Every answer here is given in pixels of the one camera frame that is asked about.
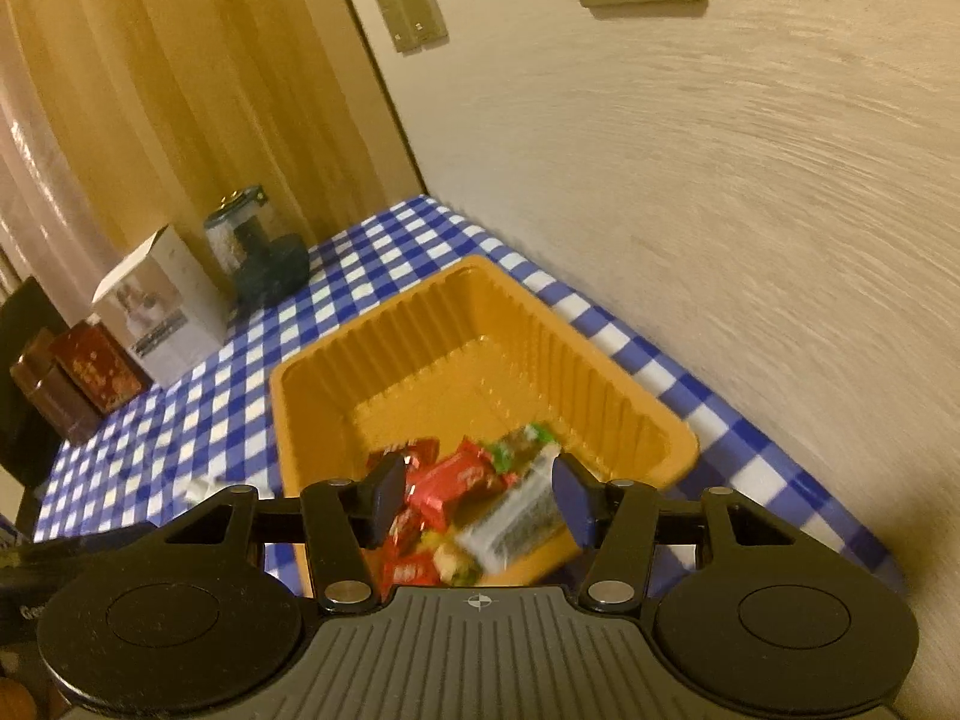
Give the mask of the person left hand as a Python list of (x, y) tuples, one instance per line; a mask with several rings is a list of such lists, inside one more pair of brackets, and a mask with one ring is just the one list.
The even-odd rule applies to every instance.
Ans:
[(3, 718), (62, 718), (68, 709), (34, 642), (3, 645)]

